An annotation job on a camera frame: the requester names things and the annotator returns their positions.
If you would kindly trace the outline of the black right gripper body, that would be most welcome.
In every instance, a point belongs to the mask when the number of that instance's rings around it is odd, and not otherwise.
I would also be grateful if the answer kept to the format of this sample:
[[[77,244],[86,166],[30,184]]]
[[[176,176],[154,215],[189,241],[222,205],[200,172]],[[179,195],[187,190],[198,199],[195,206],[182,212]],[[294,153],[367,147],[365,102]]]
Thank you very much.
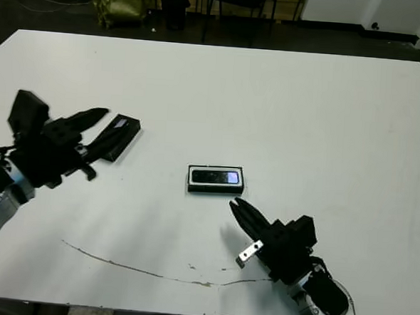
[[[293,284],[312,270],[311,250],[316,243],[313,222],[242,222],[241,228],[253,240],[253,244],[236,258],[236,263],[241,268],[256,255],[269,269],[268,276],[273,281],[280,280],[284,284]]]

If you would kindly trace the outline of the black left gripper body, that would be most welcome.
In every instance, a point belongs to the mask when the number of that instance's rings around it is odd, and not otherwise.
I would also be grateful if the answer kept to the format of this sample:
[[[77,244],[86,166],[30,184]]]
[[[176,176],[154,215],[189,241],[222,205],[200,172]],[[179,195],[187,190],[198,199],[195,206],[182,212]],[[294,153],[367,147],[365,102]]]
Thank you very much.
[[[38,135],[19,143],[9,159],[33,187],[45,185],[53,189],[63,182],[63,175],[77,170],[91,181],[96,172],[77,149],[81,140],[79,127],[69,119],[59,118],[43,126]]]

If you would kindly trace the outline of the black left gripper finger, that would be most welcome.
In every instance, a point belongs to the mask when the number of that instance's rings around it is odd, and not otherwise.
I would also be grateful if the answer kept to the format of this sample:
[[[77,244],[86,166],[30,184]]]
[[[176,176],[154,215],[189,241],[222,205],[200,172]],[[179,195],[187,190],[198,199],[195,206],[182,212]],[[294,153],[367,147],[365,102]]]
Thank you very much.
[[[91,108],[80,111],[66,120],[66,130],[68,133],[83,133],[96,125],[109,112],[108,108]]]
[[[110,151],[116,148],[125,135],[125,128],[113,128],[104,130],[90,144],[85,146],[85,153],[82,160],[90,164],[100,158],[103,158]]]

